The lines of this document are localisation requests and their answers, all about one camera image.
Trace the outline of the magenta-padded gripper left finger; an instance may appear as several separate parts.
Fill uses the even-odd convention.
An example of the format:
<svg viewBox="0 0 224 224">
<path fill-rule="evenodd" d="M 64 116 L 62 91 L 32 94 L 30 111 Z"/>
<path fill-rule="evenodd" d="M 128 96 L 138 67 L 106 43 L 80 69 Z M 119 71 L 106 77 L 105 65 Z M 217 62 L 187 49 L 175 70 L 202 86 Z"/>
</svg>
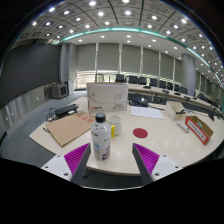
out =
<svg viewBox="0 0 224 224">
<path fill-rule="evenodd" d="M 80 184 L 91 154 L 91 145 L 84 144 L 66 155 L 55 155 L 42 169 L 65 180 Z"/>
</svg>

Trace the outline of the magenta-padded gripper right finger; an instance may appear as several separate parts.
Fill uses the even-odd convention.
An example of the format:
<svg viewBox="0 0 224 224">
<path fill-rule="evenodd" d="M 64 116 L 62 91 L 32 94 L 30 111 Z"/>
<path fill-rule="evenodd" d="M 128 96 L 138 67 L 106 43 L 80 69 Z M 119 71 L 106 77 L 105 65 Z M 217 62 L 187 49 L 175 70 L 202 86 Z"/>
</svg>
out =
<svg viewBox="0 0 224 224">
<path fill-rule="evenodd" d="M 159 155 L 137 143 L 134 143 L 132 146 L 132 154 L 137 163 L 144 185 L 182 169 L 182 167 L 168 155 Z"/>
</svg>

